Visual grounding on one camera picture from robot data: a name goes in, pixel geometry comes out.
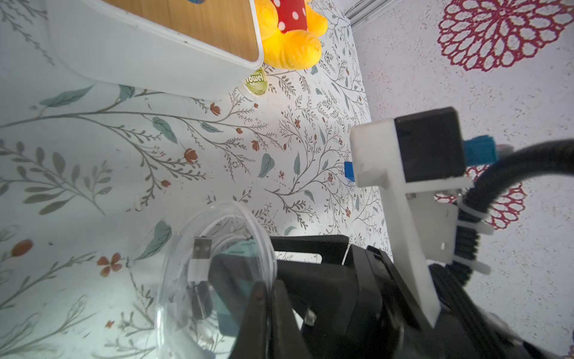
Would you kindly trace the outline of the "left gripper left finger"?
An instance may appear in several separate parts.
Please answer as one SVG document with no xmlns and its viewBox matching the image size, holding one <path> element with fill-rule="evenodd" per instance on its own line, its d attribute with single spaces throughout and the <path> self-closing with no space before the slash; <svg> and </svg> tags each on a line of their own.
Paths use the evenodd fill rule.
<svg viewBox="0 0 574 359">
<path fill-rule="evenodd" d="M 265 359 L 268 357 L 269 317 L 271 315 L 269 303 L 266 285 L 263 282 L 255 283 L 229 359 Z"/>
</svg>

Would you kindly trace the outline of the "teal charger cube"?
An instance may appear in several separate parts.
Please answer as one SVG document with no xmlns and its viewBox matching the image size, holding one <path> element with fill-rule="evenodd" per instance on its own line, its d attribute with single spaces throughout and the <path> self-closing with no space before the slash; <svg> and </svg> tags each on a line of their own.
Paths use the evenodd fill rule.
<svg viewBox="0 0 574 359">
<path fill-rule="evenodd" d="M 212 259 L 208 276 L 219 332 L 239 334 L 255 283 L 263 282 L 259 248 L 253 240 L 237 242 Z"/>
</svg>

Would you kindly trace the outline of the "white wooden-top tissue box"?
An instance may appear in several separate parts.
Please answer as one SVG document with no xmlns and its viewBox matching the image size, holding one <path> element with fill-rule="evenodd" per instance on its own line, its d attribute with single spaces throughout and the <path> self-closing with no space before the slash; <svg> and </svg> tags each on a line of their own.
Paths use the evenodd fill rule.
<svg viewBox="0 0 574 359">
<path fill-rule="evenodd" d="M 48 1 L 57 56 L 89 79 L 219 100 L 264 54 L 252 1 Z"/>
</svg>

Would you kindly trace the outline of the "yellow plush toy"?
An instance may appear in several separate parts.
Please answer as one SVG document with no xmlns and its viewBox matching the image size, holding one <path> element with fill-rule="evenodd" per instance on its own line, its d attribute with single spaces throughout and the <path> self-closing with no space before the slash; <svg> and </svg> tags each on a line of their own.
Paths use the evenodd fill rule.
<svg viewBox="0 0 574 359">
<path fill-rule="evenodd" d="M 255 1 L 264 63 L 283 70 L 308 70 L 321 60 L 320 37 L 327 18 L 305 0 Z"/>
</svg>

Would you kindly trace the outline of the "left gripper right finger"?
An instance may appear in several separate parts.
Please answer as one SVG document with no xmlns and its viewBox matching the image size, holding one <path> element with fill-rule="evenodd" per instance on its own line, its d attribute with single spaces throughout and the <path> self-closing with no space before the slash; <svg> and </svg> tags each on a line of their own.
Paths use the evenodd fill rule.
<svg viewBox="0 0 574 359">
<path fill-rule="evenodd" d="M 271 357 L 275 359 L 311 359 L 297 327 L 284 282 L 276 279 L 271 292 Z"/>
</svg>

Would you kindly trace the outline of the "small blue cube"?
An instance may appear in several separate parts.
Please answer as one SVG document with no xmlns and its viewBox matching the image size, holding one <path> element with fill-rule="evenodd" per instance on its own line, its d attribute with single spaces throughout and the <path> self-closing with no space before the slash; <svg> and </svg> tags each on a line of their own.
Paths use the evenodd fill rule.
<svg viewBox="0 0 574 359">
<path fill-rule="evenodd" d="M 344 162 L 345 177 L 351 182 L 355 182 L 354 168 L 352 162 Z"/>
</svg>

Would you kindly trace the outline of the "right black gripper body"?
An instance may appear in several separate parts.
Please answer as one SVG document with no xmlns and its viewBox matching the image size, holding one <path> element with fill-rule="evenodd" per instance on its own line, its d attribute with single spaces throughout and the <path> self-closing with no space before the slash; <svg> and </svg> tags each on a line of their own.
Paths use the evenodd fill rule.
<svg viewBox="0 0 574 359">
<path fill-rule="evenodd" d="M 277 276 L 313 358 L 536 358 L 538 348 L 482 311 L 445 267 L 430 267 L 439 316 L 430 323 L 394 263 L 347 236 L 275 236 L 276 251 L 318 254 L 281 260 Z"/>
</svg>

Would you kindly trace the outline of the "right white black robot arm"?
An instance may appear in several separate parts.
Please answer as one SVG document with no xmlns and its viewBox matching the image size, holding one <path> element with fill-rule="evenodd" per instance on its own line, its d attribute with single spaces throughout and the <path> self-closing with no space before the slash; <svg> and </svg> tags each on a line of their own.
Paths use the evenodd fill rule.
<svg viewBox="0 0 574 359">
<path fill-rule="evenodd" d="M 265 190 L 282 214 L 272 233 L 343 234 L 353 245 L 390 249 L 387 216 L 373 189 L 344 178 L 349 144 L 337 138 L 293 140 L 272 154 Z M 565 179 L 512 186 L 497 200 L 479 254 L 493 263 L 491 278 L 469 290 L 527 340 L 563 358 L 573 347 L 573 211 Z"/>
</svg>

